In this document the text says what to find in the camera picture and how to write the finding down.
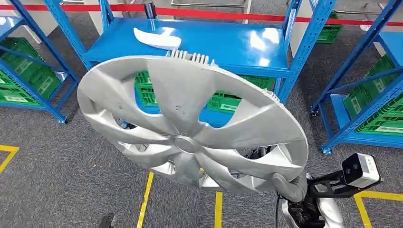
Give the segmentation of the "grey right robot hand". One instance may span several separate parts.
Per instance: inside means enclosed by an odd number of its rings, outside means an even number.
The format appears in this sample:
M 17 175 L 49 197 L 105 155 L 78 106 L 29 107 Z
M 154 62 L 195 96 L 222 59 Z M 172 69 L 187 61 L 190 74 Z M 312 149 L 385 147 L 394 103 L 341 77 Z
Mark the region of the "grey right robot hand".
M 287 181 L 280 173 L 272 175 L 272 183 L 276 191 L 294 203 L 302 201 L 307 194 L 307 176 L 303 170 L 295 179 Z

